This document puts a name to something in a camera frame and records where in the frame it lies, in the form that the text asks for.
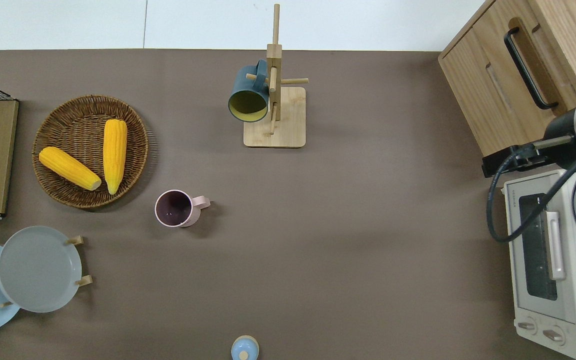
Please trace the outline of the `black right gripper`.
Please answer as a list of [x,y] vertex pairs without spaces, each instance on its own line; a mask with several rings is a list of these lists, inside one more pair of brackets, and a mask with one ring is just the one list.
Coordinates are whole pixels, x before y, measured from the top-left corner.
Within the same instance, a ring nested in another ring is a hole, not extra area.
[[494,177],[507,157],[512,159],[505,166],[506,172],[526,172],[539,167],[539,153],[528,145],[511,145],[482,158],[482,173],[485,178]]

